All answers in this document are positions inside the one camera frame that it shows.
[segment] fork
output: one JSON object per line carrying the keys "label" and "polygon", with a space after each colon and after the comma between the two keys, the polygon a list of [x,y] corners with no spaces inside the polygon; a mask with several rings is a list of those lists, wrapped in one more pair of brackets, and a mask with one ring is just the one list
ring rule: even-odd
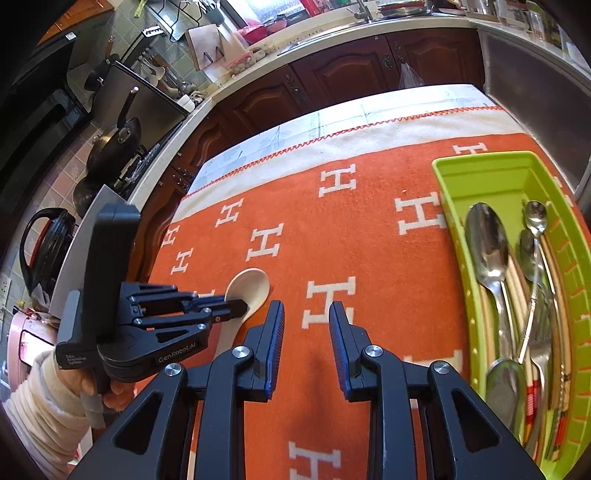
{"label": "fork", "polygon": [[537,312],[535,315],[537,321],[534,322],[532,326],[529,342],[531,361],[540,372],[540,403],[535,414],[530,438],[525,445],[525,451],[527,451],[532,458],[534,458],[535,453],[534,460],[538,466],[544,456],[543,449],[548,404],[547,373],[548,362],[550,361],[550,355],[552,353],[552,328],[550,326],[548,300],[543,297],[543,295],[540,296],[542,301],[537,303]]}

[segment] stainless steel spoon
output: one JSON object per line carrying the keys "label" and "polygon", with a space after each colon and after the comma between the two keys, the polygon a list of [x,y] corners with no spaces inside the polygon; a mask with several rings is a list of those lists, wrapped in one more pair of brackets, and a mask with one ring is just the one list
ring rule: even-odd
{"label": "stainless steel spoon", "polygon": [[[523,271],[525,278],[527,278],[530,282],[534,281],[535,278],[535,237],[529,230],[522,230],[519,234],[519,238],[517,239],[518,245],[518,259],[519,264],[521,266],[521,270]],[[543,259],[540,258],[538,263],[538,268],[540,272],[545,271]],[[553,295],[548,291],[546,285],[544,285],[543,275],[539,275],[538,279],[538,288],[546,298],[546,300],[551,300]]]}
{"label": "stainless steel spoon", "polygon": [[486,403],[517,439],[525,413],[526,388],[520,364],[509,358],[492,363],[486,375]]}
{"label": "stainless steel spoon", "polygon": [[[548,226],[548,219],[546,216],[546,207],[543,203],[532,200],[525,205],[523,210],[523,217],[525,226],[534,236],[534,266],[539,265],[541,261],[541,247],[540,237],[545,232]],[[530,341],[531,327],[534,323],[535,305],[538,299],[538,289],[540,286],[540,269],[534,268],[534,277],[531,287],[530,305],[527,315],[527,324],[525,325],[525,332],[521,339],[521,343],[517,350],[517,361],[523,364],[527,345]]]}
{"label": "stainless steel spoon", "polygon": [[495,211],[476,203],[466,217],[466,241],[478,283],[492,293],[498,313],[498,356],[515,357],[515,328],[505,286],[509,261],[505,229]]}

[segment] plastic bag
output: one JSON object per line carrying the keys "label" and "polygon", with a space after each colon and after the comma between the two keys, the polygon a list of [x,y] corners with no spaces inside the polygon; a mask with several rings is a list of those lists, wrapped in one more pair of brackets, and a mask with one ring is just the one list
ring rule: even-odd
{"label": "plastic bag", "polygon": [[423,85],[425,85],[423,79],[408,63],[404,62],[400,67],[400,84],[398,85],[398,89],[422,87]]}

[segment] white knit sleeve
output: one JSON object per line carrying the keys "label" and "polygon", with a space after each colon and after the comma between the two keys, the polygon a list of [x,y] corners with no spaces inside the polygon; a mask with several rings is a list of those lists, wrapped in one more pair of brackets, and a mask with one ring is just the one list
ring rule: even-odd
{"label": "white knit sleeve", "polygon": [[53,351],[37,357],[4,409],[43,473],[50,480],[63,480],[89,425],[80,399],[61,383],[56,368]]}

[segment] wooden cabinet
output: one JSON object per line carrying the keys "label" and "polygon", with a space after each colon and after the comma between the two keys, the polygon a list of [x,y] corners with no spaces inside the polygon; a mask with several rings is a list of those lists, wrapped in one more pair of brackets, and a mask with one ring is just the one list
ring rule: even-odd
{"label": "wooden cabinet", "polygon": [[127,272],[128,281],[146,283],[150,278],[162,239],[174,212],[187,194],[190,183],[174,168],[167,167],[142,208]]}
{"label": "wooden cabinet", "polygon": [[396,90],[398,69],[386,37],[363,38],[295,61],[314,110]]}
{"label": "wooden cabinet", "polygon": [[128,281],[148,281],[162,238],[195,176],[207,160],[239,141],[217,107],[193,131],[142,208],[135,247],[129,261]]}
{"label": "wooden cabinet", "polygon": [[217,108],[232,124],[239,141],[316,109],[288,65],[249,83]]}
{"label": "wooden cabinet", "polygon": [[236,135],[232,125],[216,107],[187,139],[171,165],[188,181],[193,181],[207,160],[241,140],[243,139]]}
{"label": "wooden cabinet", "polygon": [[57,25],[53,24],[51,27],[49,27],[49,30],[47,30],[47,32],[45,33],[45,35],[42,36],[42,38],[39,41],[39,43],[41,44],[41,43],[45,42],[45,40],[49,40],[54,35],[57,35],[59,32],[61,32],[60,27],[58,27]]}
{"label": "wooden cabinet", "polygon": [[113,5],[106,0],[77,0],[77,2],[50,27],[39,43],[49,40],[59,32],[71,30],[74,25],[109,10],[113,10]]}
{"label": "wooden cabinet", "polygon": [[471,28],[426,28],[387,34],[397,63],[407,61],[425,85],[471,83],[483,89],[482,50]]}

